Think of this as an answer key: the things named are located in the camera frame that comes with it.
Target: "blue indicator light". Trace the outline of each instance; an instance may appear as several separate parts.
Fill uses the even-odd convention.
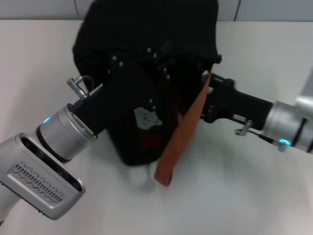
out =
[[[49,119],[50,119],[50,117],[48,117],[46,120],[44,120],[44,123],[47,122],[47,121],[49,121]]]
[[[288,140],[280,139],[279,142],[286,144],[286,145],[291,145],[290,141]]]

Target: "black bag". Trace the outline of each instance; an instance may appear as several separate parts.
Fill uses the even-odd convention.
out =
[[[117,52],[132,60],[154,88],[153,99],[108,128],[125,164],[160,157],[177,126],[177,113],[184,114],[203,87],[201,74],[220,63],[217,13],[217,0],[96,0],[91,5],[73,47],[80,74],[92,76],[95,87],[109,85],[108,61]],[[84,82],[91,90],[90,81]]]

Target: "cable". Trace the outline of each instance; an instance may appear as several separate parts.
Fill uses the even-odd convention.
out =
[[[94,79],[93,77],[89,76],[89,75],[82,75],[83,79],[87,79],[91,82],[91,91],[93,91],[95,89],[94,87]]]
[[[235,133],[241,132],[241,131],[242,131],[242,129],[237,129],[237,130],[235,130]],[[264,136],[264,135],[262,135],[262,134],[258,134],[258,133],[256,133],[256,132],[250,131],[250,130],[247,130],[247,132],[252,133],[252,134],[258,136],[259,138],[263,139],[264,141],[266,141],[266,142],[268,142],[268,143],[270,143],[270,144],[274,144],[274,143],[275,143],[275,144],[278,144],[278,142],[276,142],[275,140],[273,140],[273,139],[271,139],[271,138],[269,138],[269,137],[266,137],[266,136]]]

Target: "black fabric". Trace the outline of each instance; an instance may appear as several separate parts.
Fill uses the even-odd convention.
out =
[[[79,30],[74,62],[96,85],[109,82],[111,51],[145,53],[148,47],[174,44],[168,56],[188,55],[214,64],[217,0],[96,0]]]
[[[217,13],[217,0],[96,0],[91,5],[73,47],[80,74],[92,76],[94,87],[103,83],[114,91],[126,89],[129,73],[115,77],[122,68],[112,66],[112,55],[118,54],[124,68],[131,61],[133,70],[152,85],[141,91],[143,80],[129,74],[127,99],[120,94],[110,99],[111,106],[108,101],[97,106],[104,114],[110,112],[108,117],[114,116],[115,123],[109,123],[107,130],[125,164],[148,164],[161,156],[177,127],[177,113],[185,114],[203,87],[201,74],[221,62],[215,41]],[[91,90],[90,81],[84,82]],[[162,125],[138,127],[133,109],[141,100],[146,104],[140,107],[155,112]],[[94,112],[82,112],[96,120]],[[108,125],[106,118],[98,115],[98,119]]]

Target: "vent grille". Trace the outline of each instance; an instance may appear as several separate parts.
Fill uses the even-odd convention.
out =
[[[25,162],[16,164],[10,173],[49,204],[55,205],[63,200],[63,194]]]

